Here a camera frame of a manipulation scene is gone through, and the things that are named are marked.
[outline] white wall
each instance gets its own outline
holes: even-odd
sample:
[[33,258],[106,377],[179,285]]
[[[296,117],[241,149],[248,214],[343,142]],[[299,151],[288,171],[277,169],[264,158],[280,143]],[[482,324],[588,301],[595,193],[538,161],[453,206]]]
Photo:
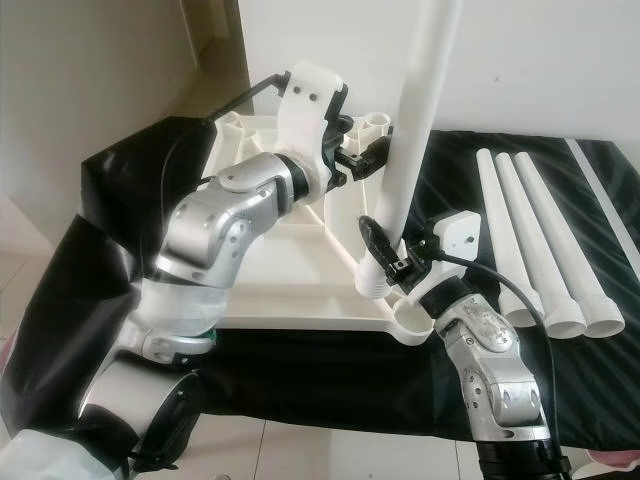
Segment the white wall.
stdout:
[[2,0],[2,191],[55,243],[80,162],[158,119],[194,73],[179,0]]
[[[418,2],[239,0],[251,82],[308,59],[348,112],[394,114]],[[436,128],[640,140],[638,18],[637,0],[467,0]]]

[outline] pink object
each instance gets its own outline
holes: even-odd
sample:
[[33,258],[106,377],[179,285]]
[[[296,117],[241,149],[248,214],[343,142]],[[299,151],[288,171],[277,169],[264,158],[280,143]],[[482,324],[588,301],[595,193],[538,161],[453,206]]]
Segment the pink object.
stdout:
[[587,455],[594,462],[609,465],[617,470],[630,472],[640,463],[640,450],[621,450],[617,452],[600,452],[587,450]]

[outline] white pole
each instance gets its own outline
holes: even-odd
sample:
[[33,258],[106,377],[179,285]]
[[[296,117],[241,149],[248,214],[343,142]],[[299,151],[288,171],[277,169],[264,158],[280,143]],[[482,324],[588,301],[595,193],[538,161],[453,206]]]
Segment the white pole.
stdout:
[[602,338],[619,333],[624,329],[624,318],[615,302],[604,293],[531,157],[528,153],[519,153],[514,163],[569,292],[580,305],[587,320],[584,334],[587,337]]
[[[433,125],[463,0],[421,0],[417,28],[400,97],[389,159],[374,219],[397,248],[409,213],[422,158]],[[356,288],[368,298],[391,289],[369,252],[358,265]]]
[[[493,166],[491,152],[483,148],[478,150],[476,158],[478,159],[484,209],[487,214],[496,268],[498,272],[515,283],[524,292],[540,316],[544,316],[540,295],[529,283],[529,277],[520,254],[516,234],[513,231],[507,204],[504,201],[498,175]],[[514,327],[531,327],[535,325],[529,310],[511,290],[502,284],[500,284],[498,302],[500,303],[500,313]]]
[[553,338],[576,337],[585,331],[584,316],[576,301],[569,296],[511,157],[506,153],[498,154],[496,166],[527,271],[542,298],[547,333]]

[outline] black cloth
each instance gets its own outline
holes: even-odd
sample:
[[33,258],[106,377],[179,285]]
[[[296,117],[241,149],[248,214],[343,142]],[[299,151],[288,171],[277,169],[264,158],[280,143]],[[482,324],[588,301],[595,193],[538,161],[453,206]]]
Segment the black cloth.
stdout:
[[[0,382],[11,433],[71,422],[81,393],[138,300],[133,285],[152,268],[161,240],[166,154],[179,139],[164,169],[165,212],[193,189],[212,138],[206,124],[172,117],[83,163],[81,213],[29,304]],[[640,177],[612,144],[580,144],[640,243]],[[627,322],[612,338],[552,341],[562,443],[640,448],[640,285],[564,140],[433,132],[405,237],[420,238],[426,220],[449,209],[484,215],[475,163],[482,147],[532,155]],[[484,221],[478,260],[494,266]],[[474,273],[467,279],[497,307],[494,281]],[[525,362],[545,392],[540,339],[532,329],[519,334]],[[207,386],[207,413],[471,439],[457,373],[435,334],[407,347],[383,333],[221,330],[199,372]]]

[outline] white pvc pipe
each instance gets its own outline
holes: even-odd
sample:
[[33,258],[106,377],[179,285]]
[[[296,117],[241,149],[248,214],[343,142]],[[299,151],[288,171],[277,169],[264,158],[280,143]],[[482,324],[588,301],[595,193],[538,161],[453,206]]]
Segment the white pvc pipe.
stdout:
[[[416,180],[427,147],[463,0],[421,0],[417,28],[405,76],[389,159],[374,219],[398,247]],[[369,252],[360,261],[356,288],[368,298],[386,297],[391,289],[384,271]]]
[[[513,231],[513,225],[507,210],[507,204],[504,201],[498,175],[493,166],[491,152],[483,148],[478,150],[476,158],[478,159],[484,209],[487,214],[496,268],[499,273],[515,283],[527,296],[540,316],[544,316],[540,295],[533,289],[527,276],[518,240]],[[500,284],[498,302],[500,303],[500,313],[514,327],[531,327],[535,325],[529,310],[511,290],[502,284]]]
[[569,296],[511,157],[500,153],[496,157],[496,166],[527,271],[542,298],[547,333],[553,338],[576,337],[586,329],[584,316],[576,301]]
[[569,292],[580,305],[587,321],[584,334],[587,337],[602,338],[621,332],[624,329],[624,318],[618,306],[604,293],[531,157],[525,152],[518,153],[514,163]]

